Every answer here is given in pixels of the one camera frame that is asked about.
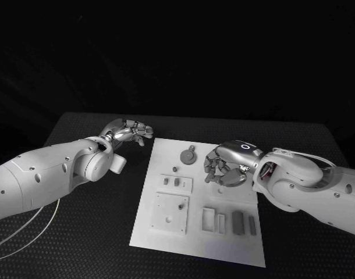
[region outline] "wire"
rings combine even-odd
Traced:
[[[324,159],[324,158],[322,158],[322,157],[319,157],[319,156],[316,156],[316,155],[310,155],[310,154],[306,154],[306,153],[301,153],[301,152],[296,152],[296,151],[288,151],[288,150],[281,149],[281,148],[274,148],[274,150],[281,150],[281,151],[291,152],[291,153],[294,153],[294,154],[307,156],[307,157],[310,157],[310,158],[314,158],[314,159],[323,161],[323,162],[324,162],[326,164],[329,164],[332,167],[336,167],[336,165],[335,165],[327,159]]]
[[[22,229],[26,228],[26,226],[30,224],[30,222],[33,221],[33,219],[36,218],[36,216],[39,215],[40,211],[43,210],[45,207],[42,207],[39,209],[39,211],[36,212],[35,216],[32,217],[32,219],[26,222],[26,224],[20,227],[20,229],[0,242],[0,245],[4,244],[22,231]]]
[[[47,229],[47,227],[49,227],[49,225],[50,225],[50,222],[53,221],[55,214],[56,214],[56,212],[58,212],[59,200],[60,200],[60,199],[58,199],[58,206],[56,206],[56,208],[55,208],[55,212],[53,212],[53,215],[52,215],[52,217],[50,217],[49,223],[47,223],[47,225],[45,226],[43,230],[40,231],[39,235],[33,238],[33,240],[32,240],[19,250],[16,250],[16,251],[14,251],[13,253],[10,253],[9,255],[0,257],[0,260],[4,259],[4,258],[7,258],[7,257],[10,257],[10,256],[14,255],[17,252],[20,252],[20,251],[35,242],[35,240],[40,237],[40,235],[45,233],[45,231],[46,231],[46,229]]]

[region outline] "white board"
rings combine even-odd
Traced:
[[[190,145],[196,148],[198,160],[192,165],[185,165],[179,156]],[[215,147],[215,144],[156,138],[130,245],[265,267],[258,199],[255,192],[251,190],[251,174],[247,182],[235,188],[221,187],[216,183],[205,183],[203,161],[206,154]],[[163,185],[164,176],[170,178],[169,187]],[[173,189],[173,177],[192,179],[189,190],[183,188]],[[167,226],[173,223],[174,218],[172,217],[170,223],[164,222],[166,218],[173,214],[183,213],[176,208],[177,201],[173,203],[166,202],[173,204],[170,209],[164,209],[161,214],[154,213],[153,208],[159,208],[159,203],[156,203],[157,193],[174,195],[179,199],[180,197],[187,198],[187,206],[182,208],[187,213],[185,232],[182,232],[183,228],[179,228],[179,233],[177,229],[172,231],[167,231],[166,228],[151,229],[153,218],[159,220],[159,226]],[[215,210],[213,232],[202,230],[203,208],[211,209],[211,211],[212,209]],[[234,234],[234,211],[244,213],[244,235]],[[254,216],[255,220],[255,235],[249,233],[249,216]]]

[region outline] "table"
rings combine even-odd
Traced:
[[[118,118],[144,122],[160,138],[221,144],[244,140],[264,151],[281,147],[311,153],[348,166],[322,124],[200,119],[144,115],[66,113],[47,145],[98,135]],[[0,278],[355,278],[355,236],[322,224],[304,212],[281,211],[258,194],[267,269],[128,246],[153,140],[124,143],[120,175],[108,172],[63,199],[53,223],[26,250],[0,260]],[[0,256],[19,249],[45,227],[50,204],[32,225],[0,247]],[[0,222],[0,240],[33,212]]]

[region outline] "black background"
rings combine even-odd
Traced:
[[[323,123],[355,168],[355,2],[213,8],[0,16],[0,164],[72,111]]]

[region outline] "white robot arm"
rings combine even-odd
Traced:
[[[307,159],[322,160],[324,169]],[[226,163],[238,164],[229,169]],[[216,168],[222,175],[215,175]],[[355,170],[335,166],[326,159],[280,148],[262,151],[252,144],[229,141],[211,151],[205,160],[211,181],[239,186],[252,174],[252,190],[262,193],[284,211],[303,210],[320,222],[355,234]]]
[[[50,204],[108,170],[120,174],[127,160],[114,150],[124,141],[143,146],[141,137],[153,137],[151,127],[117,119],[98,137],[29,151],[0,165],[0,219]]]

